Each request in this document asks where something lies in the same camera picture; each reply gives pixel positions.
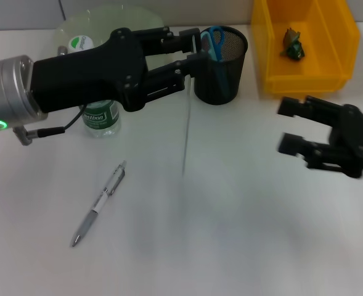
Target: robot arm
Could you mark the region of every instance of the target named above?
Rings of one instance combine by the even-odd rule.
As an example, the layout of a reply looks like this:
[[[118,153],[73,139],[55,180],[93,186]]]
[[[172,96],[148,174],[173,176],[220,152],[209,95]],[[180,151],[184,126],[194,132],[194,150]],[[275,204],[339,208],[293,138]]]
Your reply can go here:
[[[278,114],[300,116],[332,127],[329,144],[304,140],[284,134],[279,152],[292,156],[301,154],[310,169],[337,171],[360,178],[363,171],[363,114],[353,105],[336,105],[315,97],[304,103],[286,97]]]
[[[197,54],[148,71],[146,56],[190,52],[193,41]],[[35,63],[25,55],[2,60],[0,130],[13,128],[22,144],[29,145],[38,133],[27,132],[23,125],[43,120],[49,112],[102,100],[118,101],[128,112],[138,111],[150,101],[182,91],[186,75],[199,75],[208,62],[200,50],[197,28],[179,36],[168,27],[120,28],[106,43],[87,51]],[[61,129],[42,136],[63,133]]]

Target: pen tip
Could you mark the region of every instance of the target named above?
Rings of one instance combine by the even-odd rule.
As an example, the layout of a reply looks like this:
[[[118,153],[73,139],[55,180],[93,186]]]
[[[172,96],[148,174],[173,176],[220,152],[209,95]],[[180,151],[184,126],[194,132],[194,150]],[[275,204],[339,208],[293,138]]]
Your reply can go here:
[[[81,236],[77,236],[75,241],[72,242],[71,246],[74,247],[76,244],[78,244],[78,242],[81,240]]]

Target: scissors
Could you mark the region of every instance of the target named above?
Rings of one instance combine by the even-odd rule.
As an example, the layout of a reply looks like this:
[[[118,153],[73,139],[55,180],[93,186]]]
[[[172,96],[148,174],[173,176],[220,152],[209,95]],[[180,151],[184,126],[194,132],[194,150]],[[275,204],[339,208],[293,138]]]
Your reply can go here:
[[[214,32],[215,31],[219,31],[219,34],[220,34],[219,43],[216,43],[216,38],[214,37]],[[224,45],[224,42],[225,42],[225,32],[220,26],[213,26],[208,30],[208,32],[209,32],[210,37],[211,37],[211,42],[213,43],[213,48],[214,48],[214,51],[216,53],[217,61],[221,62],[222,61],[221,48],[222,48],[222,45]]]
[[[218,30],[221,34],[221,39],[219,40],[219,43],[216,43],[215,38],[214,38],[214,31],[216,31],[216,30]],[[219,26],[211,27],[209,29],[209,31],[202,32],[202,34],[200,35],[200,39],[202,39],[202,43],[204,43],[205,40],[207,40],[209,48],[206,50],[207,50],[207,53],[209,54],[210,58],[216,62],[222,61],[221,47],[225,42],[224,30]],[[215,68],[214,71],[216,73],[217,80],[219,82],[219,87],[221,88],[222,94],[225,97],[228,97],[229,96],[229,85],[228,85],[227,77],[226,77],[224,70],[222,70],[220,68]]]

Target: wall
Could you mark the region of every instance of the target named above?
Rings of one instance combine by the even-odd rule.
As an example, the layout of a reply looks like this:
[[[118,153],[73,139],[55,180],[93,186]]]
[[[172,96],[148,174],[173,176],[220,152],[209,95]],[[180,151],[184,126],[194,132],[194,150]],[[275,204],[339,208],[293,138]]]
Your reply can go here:
[[[66,17],[105,2],[118,2],[146,7],[160,15],[167,25],[248,23],[253,3],[253,0],[0,0],[0,30],[55,28],[63,22],[59,1]],[[348,3],[354,18],[363,22],[363,0],[348,0]]]
[[[56,28],[62,22],[58,0],[0,0],[0,30]]]

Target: green toy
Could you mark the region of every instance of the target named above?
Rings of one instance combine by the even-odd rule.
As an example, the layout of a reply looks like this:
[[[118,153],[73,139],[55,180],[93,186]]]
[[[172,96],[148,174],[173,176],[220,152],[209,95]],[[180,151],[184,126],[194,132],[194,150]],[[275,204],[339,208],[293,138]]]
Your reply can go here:
[[[281,54],[287,55],[293,60],[301,60],[304,57],[304,51],[299,38],[300,32],[295,32],[292,28],[287,29],[283,40],[285,50]]]

